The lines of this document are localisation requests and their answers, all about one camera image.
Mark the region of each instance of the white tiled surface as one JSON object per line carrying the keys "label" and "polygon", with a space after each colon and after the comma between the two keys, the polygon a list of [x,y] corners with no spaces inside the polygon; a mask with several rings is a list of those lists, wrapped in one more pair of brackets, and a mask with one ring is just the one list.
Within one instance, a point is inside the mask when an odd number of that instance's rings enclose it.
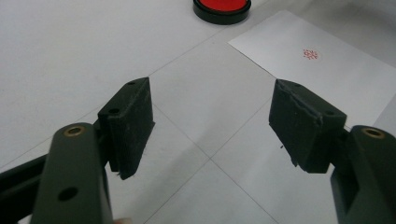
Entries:
{"label": "white tiled surface", "polygon": [[[190,0],[0,1],[0,172],[47,153],[150,76],[156,126],[136,176],[108,172],[114,217],[134,223],[336,223],[329,176],[294,168],[268,127],[275,79],[227,44],[286,9],[396,67],[391,0],[254,1],[200,21]],[[396,134],[395,97],[376,126]]]}

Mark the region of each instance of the red dot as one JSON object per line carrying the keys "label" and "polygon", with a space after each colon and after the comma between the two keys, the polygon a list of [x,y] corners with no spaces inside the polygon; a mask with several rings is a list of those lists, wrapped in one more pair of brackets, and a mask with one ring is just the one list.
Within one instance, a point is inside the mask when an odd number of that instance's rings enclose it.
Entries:
{"label": "red dot", "polygon": [[235,11],[247,4],[247,0],[200,0],[201,4],[217,11]]}

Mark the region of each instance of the sheet of paper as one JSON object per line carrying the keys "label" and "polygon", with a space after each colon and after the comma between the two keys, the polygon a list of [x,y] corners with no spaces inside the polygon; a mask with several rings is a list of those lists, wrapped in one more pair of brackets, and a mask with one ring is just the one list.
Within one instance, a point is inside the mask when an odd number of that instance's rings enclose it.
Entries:
{"label": "sheet of paper", "polygon": [[396,69],[288,11],[230,41],[276,78],[298,82],[347,115],[373,125],[396,92]]}

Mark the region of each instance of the white paper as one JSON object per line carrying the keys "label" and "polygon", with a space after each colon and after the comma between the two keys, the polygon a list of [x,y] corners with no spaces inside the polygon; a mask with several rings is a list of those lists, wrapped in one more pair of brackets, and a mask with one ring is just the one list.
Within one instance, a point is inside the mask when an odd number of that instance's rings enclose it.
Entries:
{"label": "white paper", "polygon": [[288,11],[230,44],[274,77],[300,83],[341,109],[348,127],[373,125],[396,92],[394,67]]}

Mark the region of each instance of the black plastic part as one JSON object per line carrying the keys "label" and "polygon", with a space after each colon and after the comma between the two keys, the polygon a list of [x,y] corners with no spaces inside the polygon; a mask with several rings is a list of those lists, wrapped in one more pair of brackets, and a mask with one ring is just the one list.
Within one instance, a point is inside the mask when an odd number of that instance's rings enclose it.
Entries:
{"label": "black plastic part", "polygon": [[31,223],[113,223],[106,186],[95,129],[66,126],[53,136]]}
{"label": "black plastic part", "polygon": [[347,115],[304,86],[278,79],[269,122],[294,165],[327,172],[331,142],[344,132]]}
{"label": "black plastic part", "polygon": [[251,1],[247,0],[244,7],[234,11],[218,11],[201,4],[199,0],[193,0],[193,10],[195,14],[204,21],[219,25],[235,24],[243,21],[248,16]]}
{"label": "black plastic part", "polygon": [[1,223],[17,223],[32,214],[46,155],[0,174]]}
{"label": "black plastic part", "polygon": [[[355,126],[346,148],[356,176],[332,175],[339,223],[396,223],[396,139],[375,128]],[[354,179],[358,186],[353,186]]]}
{"label": "black plastic part", "polygon": [[125,84],[98,117],[111,170],[121,179],[134,175],[154,127],[149,78]]}

